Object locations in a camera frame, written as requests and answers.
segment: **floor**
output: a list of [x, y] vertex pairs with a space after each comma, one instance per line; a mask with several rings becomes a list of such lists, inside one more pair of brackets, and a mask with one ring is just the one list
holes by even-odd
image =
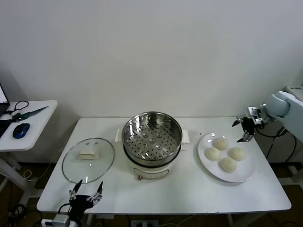
[[[31, 170], [33, 172], [33, 176], [40, 176], [44, 173], [47, 165], [28, 165], [21, 164], [22, 170], [20, 173], [22, 174], [26, 170]], [[43, 189], [47, 183], [48, 178], [50, 177], [54, 166], [50, 166], [47, 170], [46, 174], [37, 181], [36, 188]], [[272, 166], [277, 177], [289, 177], [291, 173], [288, 171], [285, 166]], [[0, 183], [3, 181], [4, 177], [0, 175]], [[5, 224], [8, 221], [8, 205], [10, 198], [10, 190], [11, 190], [11, 201], [10, 207], [17, 205], [21, 196], [22, 190], [20, 190], [13, 183], [8, 182], [6, 186], [3, 188], [2, 192], [0, 192], [0, 227], [8, 227], [9, 224]], [[267, 227], [279, 227], [285, 221], [292, 221], [299, 225], [295, 225], [292, 223], [288, 223], [285, 227], [295, 227], [295, 226], [303, 226], [303, 192], [298, 186], [285, 186], [284, 190], [292, 203], [292, 208], [288, 211], [284, 212], [271, 212], [269, 215], [264, 215], [253, 224], [251, 227], [259, 227], [259, 226], [267, 226]], [[38, 199], [31, 199], [27, 206], [27, 211], [30, 211], [25, 215], [24, 219], [16, 224], [15, 227], [32, 227], [35, 222], [37, 222], [40, 218], [40, 214], [36, 212], [36, 204]], [[53, 213], [42, 213], [43, 218], [52, 219], [55, 214]], [[233, 219], [237, 220], [242, 215], [233, 215]], [[227, 227], [227, 215], [195, 215], [193, 217], [190, 216], [170, 216], [170, 215], [162, 215], [162, 216], [146, 216], [146, 215], [117, 215], [114, 219], [94, 219], [92, 221], [92, 227], [127, 227], [129, 226], [130, 220], [159, 220], [159, 224], [165, 223], [179, 223], [186, 218], [188, 220], [182, 222], [182, 227]], [[166, 227], [173, 227], [177, 225], [165, 225]]]

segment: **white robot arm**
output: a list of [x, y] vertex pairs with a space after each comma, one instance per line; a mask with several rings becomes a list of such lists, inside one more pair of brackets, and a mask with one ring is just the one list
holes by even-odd
[[287, 92], [272, 94], [266, 104], [267, 114], [284, 124], [284, 127], [303, 141], [303, 102]]
[[247, 117], [238, 118], [232, 126], [242, 124], [243, 138], [237, 142], [249, 142], [255, 128], [263, 129], [266, 124], [279, 120], [285, 129], [291, 132], [300, 141], [303, 141], [303, 102], [292, 94], [279, 91], [272, 94], [266, 104], [257, 107], [248, 107]]

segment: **stainless steel steamer basket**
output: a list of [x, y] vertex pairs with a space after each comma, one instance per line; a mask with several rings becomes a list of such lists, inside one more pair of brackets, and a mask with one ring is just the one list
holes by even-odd
[[161, 167], [173, 161], [181, 150], [182, 129], [165, 113], [145, 112], [126, 123], [122, 142], [125, 154], [135, 164]]

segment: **robotic arm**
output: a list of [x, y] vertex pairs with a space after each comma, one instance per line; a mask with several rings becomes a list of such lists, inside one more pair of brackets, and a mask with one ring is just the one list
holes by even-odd
[[[53, 220], [43, 219], [41, 225], [43, 227], [81, 227], [81, 219], [84, 212], [95, 206], [102, 199], [102, 187], [103, 181], [101, 182], [98, 190], [93, 195], [77, 195], [77, 192], [82, 184], [82, 180], [79, 181], [73, 188], [69, 191], [70, 200], [69, 203], [64, 204], [60, 207], [58, 214]], [[70, 205], [71, 211], [67, 215], [60, 214], [60, 210], [63, 206]]]
[[266, 104], [248, 107], [247, 117], [238, 118], [233, 127], [241, 123], [244, 130], [243, 137], [237, 142], [249, 142], [255, 128], [263, 129], [266, 124], [279, 120], [284, 127], [303, 141], [303, 102], [287, 92], [279, 91], [272, 94]]

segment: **white table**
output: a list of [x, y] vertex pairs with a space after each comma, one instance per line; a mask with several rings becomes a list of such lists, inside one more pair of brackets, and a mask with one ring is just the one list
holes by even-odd
[[[224, 182], [209, 173], [197, 156], [198, 143], [210, 132], [224, 132], [236, 141], [241, 127], [232, 128], [235, 118], [177, 118], [188, 130], [190, 144], [175, 160], [174, 171], [160, 180], [136, 180], [126, 162], [121, 143], [115, 142], [117, 129], [128, 118], [82, 118], [78, 121], [57, 165], [39, 199], [40, 211], [57, 212], [67, 203], [75, 184], [62, 174], [65, 154], [76, 143], [91, 137], [112, 142], [115, 160], [100, 179], [80, 187], [79, 194], [93, 194], [101, 181], [103, 199], [88, 214], [215, 214], [287, 210], [291, 203], [262, 151], [253, 139], [246, 150], [256, 161], [254, 175], [243, 183]], [[247, 216], [239, 225], [252, 222], [260, 214]]]
[[[9, 109], [13, 110], [16, 103], [11, 103]], [[0, 186], [0, 190], [6, 184], [8, 178], [14, 182], [18, 187], [20, 187], [25, 192], [23, 193], [23, 197], [20, 203], [25, 204], [27, 203], [29, 198], [32, 197], [39, 197], [42, 193], [42, 190], [35, 190], [34, 184], [35, 182], [28, 182], [22, 176], [20, 176], [16, 170], [19, 170], [21, 166], [15, 161], [15, 159], [9, 155], [9, 152], [13, 151], [26, 151], [31, 149], [36, 141], [38, 140], [40, 134], [42, 133], [44, 127], [48, 123], [50, 117], [54, 113], [58, 103], [54, 100], [48, 101], [32, 101], [29, 102], [28, 107], [21, 110], [21, 114], [24, 114], [29, 111], [34, 111], [44, 106], [49, 106], [48, 108], [44, 109], [40, 113], [35, 116], [29, 117], [21, 122], [13, 122], [4, 132], [4, 134], [0, 138], [0, 171], [4, 175], [8, 176], [2, 182]], [[4, 114], [0, 117], [0, 120], [11, 119], [9, 114]], [[26, 133], [25, 137], [21, 139], [13, 138], [12, 134], [15, 127], [21, 123], [29, 123], [30, 128]]]

